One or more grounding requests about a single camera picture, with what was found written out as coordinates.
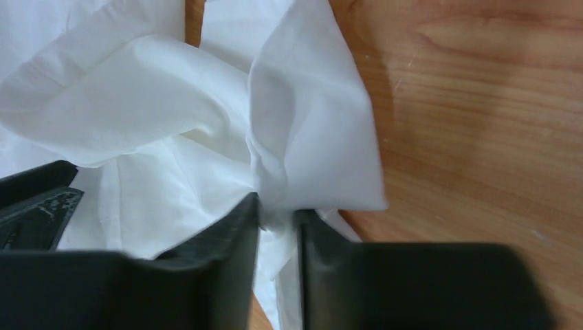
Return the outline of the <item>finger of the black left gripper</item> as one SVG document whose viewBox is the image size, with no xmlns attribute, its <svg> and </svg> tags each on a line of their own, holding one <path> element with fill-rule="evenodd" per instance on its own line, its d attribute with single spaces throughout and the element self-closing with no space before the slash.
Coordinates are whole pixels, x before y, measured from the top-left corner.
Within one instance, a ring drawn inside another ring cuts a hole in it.
<svg viewBox="0 0 583 330">
<path fill-rule="evenodd" d="M 84 192 L 64 160 L 1 179 L 1 251 L 54 251 Z"/>
</svg>

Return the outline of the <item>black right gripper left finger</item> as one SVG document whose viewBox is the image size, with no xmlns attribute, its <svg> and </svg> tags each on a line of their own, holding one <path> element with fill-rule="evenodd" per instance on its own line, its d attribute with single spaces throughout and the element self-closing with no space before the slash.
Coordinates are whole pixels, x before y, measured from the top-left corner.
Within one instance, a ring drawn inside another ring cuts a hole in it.
<svg viewBox="0 0 583 330">
<path fill-rule="evenodd" d="M 247 329 L 259 199 L 153 260 L 1 251 L 2 329 Z"/>
</svg>

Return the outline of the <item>white button-up shirt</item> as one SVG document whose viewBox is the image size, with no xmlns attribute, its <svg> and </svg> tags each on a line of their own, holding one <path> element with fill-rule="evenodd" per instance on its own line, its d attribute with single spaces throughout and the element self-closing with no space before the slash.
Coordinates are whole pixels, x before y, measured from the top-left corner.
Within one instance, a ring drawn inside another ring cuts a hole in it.
<svg viewBox="0 0 583 330">
<path fill-rule="evenodd" d="M 328 1 L 2 1 L 1 175 L 55 160 L 85 196 L 60 250 L 152 259 L 248 193 L 254 293 L 302 327 L 294 210 L 385 210 L 373 110 Z"/>
</svg>

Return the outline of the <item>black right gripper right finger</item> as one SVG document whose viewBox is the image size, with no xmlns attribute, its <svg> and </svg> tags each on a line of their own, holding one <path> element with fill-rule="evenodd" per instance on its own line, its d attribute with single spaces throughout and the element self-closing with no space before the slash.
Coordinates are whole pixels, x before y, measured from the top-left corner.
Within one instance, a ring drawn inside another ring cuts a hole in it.
<svg viewBox="0 0 583 330">
<path fill-rule="evenodd" d="M 555 329 L 525 262 L 495 243 L 360 243 L 298 224 L 305 329 Z"/>
</svg>

